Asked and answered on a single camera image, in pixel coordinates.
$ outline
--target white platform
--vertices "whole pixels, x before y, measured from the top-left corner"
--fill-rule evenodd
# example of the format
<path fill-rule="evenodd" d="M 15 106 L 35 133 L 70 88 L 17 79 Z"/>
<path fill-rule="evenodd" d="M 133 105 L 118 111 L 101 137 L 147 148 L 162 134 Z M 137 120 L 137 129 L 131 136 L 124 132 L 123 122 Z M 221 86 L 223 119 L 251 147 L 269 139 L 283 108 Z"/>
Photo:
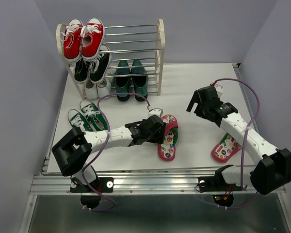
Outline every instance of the white platform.
<path fill-rule="evenodd" d="M 158 158 L 157 145 L 144 143 L 129 148 L 105 150 L 94 162 L 95 170 L 119 171 L 223 166 L 211 158 L 210 152 L 222 139 L 225 132 L 214 123 L 201 119 L 194 113 L 186 112 L 193 92 L 219 78 L 236 78 L 232 64 L 164 65 L 162 93 L 160 96 L 149 95 L 148 100 L 153 108 L 162 108 L 164 114 L 172 114 L 178 120 L 179 139 L 176 144 L 176 158 L 171 162 L 164 162 Z M 250 116 L 239 84 L 232 81 L 223 81 L 219 84 L 224 87 L 221 100 L 232 103 L 248 122 Z M 71 129 L 67 113 L 72 108 L 79 110 L 80 101 L 81 98 L 71 78 L 68 77 L 54 137 L 55 143 Z M 116 97 L 111 97 L 103 100 L 100 107 L 107 116 L 111 128 L 117 128 L 147 117 L 146 103 L 137 102 L 133 96 L 125 103 L 119 102 Z M 239 165 L 240 157 L 239 152 L 227 164 Z M 245 165 L 252 164 L 251 158 L 246 154 Z M 48 172 L 60 172 L 52 153 Z"/>

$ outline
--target lavender wall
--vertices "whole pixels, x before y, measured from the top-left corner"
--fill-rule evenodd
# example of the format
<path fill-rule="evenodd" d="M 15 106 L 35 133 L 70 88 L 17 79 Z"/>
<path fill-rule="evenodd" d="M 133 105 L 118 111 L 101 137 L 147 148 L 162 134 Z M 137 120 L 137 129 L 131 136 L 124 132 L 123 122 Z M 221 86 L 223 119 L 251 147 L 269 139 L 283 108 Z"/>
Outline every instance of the lavender wall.
<path fill-rule="evenodd" d="M 32 0 L 0 1 L 0 232 L 18 232 L 65 78 L 54 37 Z"/>
<path fill-rule="evenodd" d="M 260 97 L 260 133 L 291 151 L 291 0 L 278 0 L 243 60 L 241 75 Z M 253 96 L 250 102 L 256 106 Z M 291 183 L 286 188 L 291 204 Z"/>
<path fill-rule="evenodd" d="M 244 58 L 276 0 L 35 2 L 51 32 L 57 24 L 74 18 L 84 24 L 91 18 L 100 18 L 105 26 L 155 24 L 162 18 L 166 33 L 165 62 L 237 63 Z M 129 46 L 131 44 L 122 44 L 119 49 Z"/>

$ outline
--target flip-flop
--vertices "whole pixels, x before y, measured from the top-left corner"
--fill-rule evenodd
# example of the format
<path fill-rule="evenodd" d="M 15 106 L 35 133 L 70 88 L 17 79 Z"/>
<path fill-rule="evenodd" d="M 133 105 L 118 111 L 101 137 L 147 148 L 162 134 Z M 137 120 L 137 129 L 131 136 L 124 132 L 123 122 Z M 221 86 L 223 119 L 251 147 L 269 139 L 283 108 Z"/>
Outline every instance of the flip-flop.
<path fill-rule="evenodd" d="M 173 115 L 164 115 L 162 117 L 164 123 L 167 123 L 165 128 L 164 143 L 159 144 L 159 157 L 166 161 L 173 161 L 176 156 L 176 142 L 178 140 L 178 122 Z"/>
<path fill-rule="evenodd" d="M 226 133 L 221 141 L 211 151 L 211 156 L 218 163 L 226 163 L 242 147 L 236 140 Z"/>

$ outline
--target glass panel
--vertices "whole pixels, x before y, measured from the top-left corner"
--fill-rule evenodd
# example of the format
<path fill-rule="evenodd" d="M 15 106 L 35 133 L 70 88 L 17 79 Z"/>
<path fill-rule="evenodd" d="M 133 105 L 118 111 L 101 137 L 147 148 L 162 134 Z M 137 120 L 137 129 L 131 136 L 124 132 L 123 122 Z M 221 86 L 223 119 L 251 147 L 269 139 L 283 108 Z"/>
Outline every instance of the glass panel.
<path fill-rule="evenodd" d="M 233 206 L 252 198 L 234 195 Z M 39 196 L 32 233 L 287 233 L 277 194 L 259 196 L 240 210 L 200 202 L 211 195 L 112 197 L 116 207 L 105 213 L 82 210 L 78 196 Z"/>

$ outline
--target shoelace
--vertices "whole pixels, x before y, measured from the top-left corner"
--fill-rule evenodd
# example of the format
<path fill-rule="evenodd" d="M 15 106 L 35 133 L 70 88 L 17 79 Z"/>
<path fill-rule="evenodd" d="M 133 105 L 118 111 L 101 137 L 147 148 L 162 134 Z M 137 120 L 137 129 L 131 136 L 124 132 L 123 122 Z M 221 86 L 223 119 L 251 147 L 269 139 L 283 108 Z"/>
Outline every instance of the shoelace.
<path fill-rule="evenodd" d="M 63 36 L 64 39 L 60 39 L 61 41 L 66 41 L 68 39 L 68 36 L 71 35 L 72 33 L 75 33 L 78 29 L 80 28 L 79 24 L 70 24 L 67 28 L 66 34 L 63 32 L 60 32 Z"/>
<path fill-rule="evenodd" d="M 76 118 L 71 121 L 71 124 L 79 127 L 83 132 L 85 131 L 84 121 L 82 121 L 80 116 L 76 116 Z"/>
<path fill-rule="evenodd" d="M 105 53 L 101 53 L 101 54 L 98 55 L 97 59 L 94 60 L 94 62 L 95 62 L 95 64 L 96 64 L 96 65 L 95 65 L 95 70 L 94 70 L 94 72 L 97 71 L 98 66 L 99 66 L 99 62 L 100 62 L 100 60 L 101 60 L 105 55 L 106 55 Z"/>
<path fill-rule="evenodd" d="M 85 111 L 84 115 L 88 118 L 89 116 L 96 116 L 98 114 L 100 114 L 100 111 L 95 111 L 94 108 L 92 106 L 88 106 L 83 108 L 83 110 Z"/>
<path fill-rule="evenodd" d="M 85 27 L 82 28 L 81 30 L 81 37 L 85 37 L 86 33 L 101 33 L 101 31 L 98 30 L 99 25 L 98 24 L 94 24 L 94 25 L 86 25 Z"/>

